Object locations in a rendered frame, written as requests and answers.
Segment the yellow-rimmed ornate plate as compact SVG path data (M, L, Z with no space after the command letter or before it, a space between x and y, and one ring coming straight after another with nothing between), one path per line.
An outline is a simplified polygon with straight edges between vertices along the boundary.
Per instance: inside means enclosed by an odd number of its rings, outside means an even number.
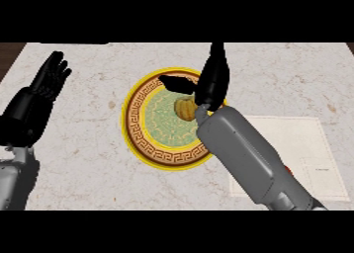
M186 95L166 89L161 75L197 83L200 72L168 67L137 81L121 105L121 133L130 151L149 166L179 171L202 164L211 154L195 136L197 122L183 121L174 112L174 102Z

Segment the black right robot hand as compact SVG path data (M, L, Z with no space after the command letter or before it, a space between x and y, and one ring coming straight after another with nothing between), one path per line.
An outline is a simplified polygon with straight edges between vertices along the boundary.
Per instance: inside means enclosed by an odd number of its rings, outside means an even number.
M229 68L223 43L214 42L210 45L208 57L197 83L192 83L183 77L170 75L161 75L158 80L163 82L170 92L194 95L195 105L200 106L207 104L207 111L214 112L223 103L229 84Z

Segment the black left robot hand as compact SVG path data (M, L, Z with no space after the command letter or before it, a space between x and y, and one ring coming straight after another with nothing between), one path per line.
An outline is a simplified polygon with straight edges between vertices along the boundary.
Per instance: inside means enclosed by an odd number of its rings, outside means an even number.
M31 147L38 141L69 73L62 52L53 51L31 85L18 91L0 115L0 146Z

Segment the yellow-brown squash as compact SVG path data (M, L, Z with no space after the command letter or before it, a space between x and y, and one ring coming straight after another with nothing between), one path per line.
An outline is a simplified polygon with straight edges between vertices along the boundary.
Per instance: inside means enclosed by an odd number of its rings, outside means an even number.
M176 116L186 122L194 120L194 112L197 105L194 103L194 97L185 96L179 97L174 101L174 112Z

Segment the white placemat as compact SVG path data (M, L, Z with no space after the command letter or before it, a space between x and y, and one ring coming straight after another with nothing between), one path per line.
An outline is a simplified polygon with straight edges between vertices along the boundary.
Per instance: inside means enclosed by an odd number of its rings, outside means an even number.
M318 118L247 116L245 119L276 149L310 195L321 202L349 202Z

